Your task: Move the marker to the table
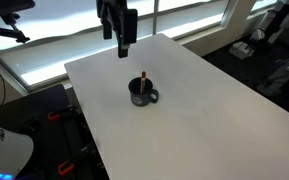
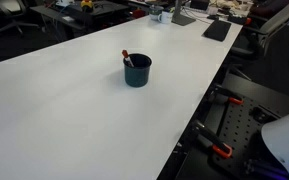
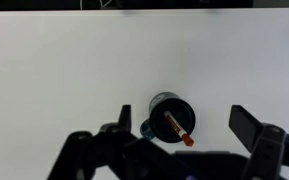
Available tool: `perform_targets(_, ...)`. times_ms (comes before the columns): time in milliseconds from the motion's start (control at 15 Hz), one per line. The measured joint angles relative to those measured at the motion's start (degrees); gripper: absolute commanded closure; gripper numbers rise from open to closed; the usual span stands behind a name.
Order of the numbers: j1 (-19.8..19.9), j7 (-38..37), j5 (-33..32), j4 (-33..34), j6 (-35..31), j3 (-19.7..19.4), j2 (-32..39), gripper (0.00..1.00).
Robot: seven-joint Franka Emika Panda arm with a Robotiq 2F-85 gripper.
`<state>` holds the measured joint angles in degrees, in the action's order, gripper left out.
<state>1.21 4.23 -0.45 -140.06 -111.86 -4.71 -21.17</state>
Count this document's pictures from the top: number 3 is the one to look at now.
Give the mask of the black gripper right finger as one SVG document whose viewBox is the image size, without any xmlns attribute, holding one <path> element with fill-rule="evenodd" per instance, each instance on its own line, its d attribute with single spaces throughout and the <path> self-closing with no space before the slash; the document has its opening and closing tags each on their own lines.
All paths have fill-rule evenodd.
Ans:
<svg viewBox="0 0 289 180">
<path fill-rule="evenodd" d="M 231 106 L 229 128 L 250 153 L 242 179 L 279 180 L 281 167 L 289 168 L 289 134 L 261 123 L 241 105 Z"/>
</svg>

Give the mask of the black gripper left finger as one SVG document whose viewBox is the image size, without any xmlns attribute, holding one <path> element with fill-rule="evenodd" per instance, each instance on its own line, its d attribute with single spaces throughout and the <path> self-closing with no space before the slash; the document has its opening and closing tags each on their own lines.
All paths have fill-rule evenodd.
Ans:
<svg viewBox="0 0 289 180">
<path fill-rule="evenodd" d="M 131 106 L 123 105 L 117 122 L 104 124 L 96 135 L 71 133 L 47 180 L 92 180 L 108 167 L 120 180 L 147 180 L 166 175 L 171 155 L 131 133 Z"/>
</svg>

